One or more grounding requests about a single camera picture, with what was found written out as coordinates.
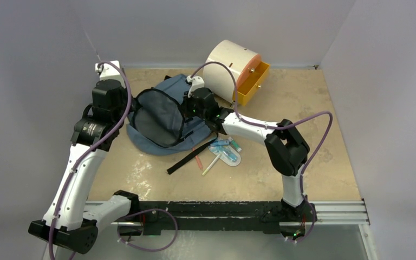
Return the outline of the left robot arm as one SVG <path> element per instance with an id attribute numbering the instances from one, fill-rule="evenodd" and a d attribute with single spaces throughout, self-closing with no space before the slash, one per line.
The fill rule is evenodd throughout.
<path id="1" fill-rule="evenodd" d="M 119 135 L 115 125 L 123 125 L 127 90 L 118 80 L 101 80 L 92 90 L 92 100 L 74 126 L 68 164 L 55 198 L 43 218 L 28 228 L 29 234 L 78 254 L 86 254 L 112 222 L 121 217 L 132 222 L 140 214 L 138 195 L 123 190 L 85 210 L 99 166 Z"/>

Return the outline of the blue backpack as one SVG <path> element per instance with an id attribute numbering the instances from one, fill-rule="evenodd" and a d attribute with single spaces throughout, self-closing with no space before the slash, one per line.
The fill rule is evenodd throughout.
<path id="1" fill-rule="evenodd" d="M 127 135 L 140 151 L 158 156 L 190 152 L 166 170 L 169 175 L 215 141 L 204 141 L 212 132 L 201 118 L 183 113 L 183 97 L 189 88 L 186 75 L 166 76 L 163 82 L 134 97 L 128 114 Z"/>

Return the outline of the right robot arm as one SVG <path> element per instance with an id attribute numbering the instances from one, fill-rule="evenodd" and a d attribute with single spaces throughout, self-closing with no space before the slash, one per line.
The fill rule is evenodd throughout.
<path id="1" fill-rule="evenodd" d="M 237 115 L 233 109 L 219 106 L 208 88 L 187 91 L 183 97 L 187 116 L 204 120 L 210 130 L 222 135 L 240 136 L 265 146 L 274 169 L 282 176 L 282 212 L 296 220 L 307 207 L 302 172 L 310 148 L 291 121 L 260 122 Z"/>

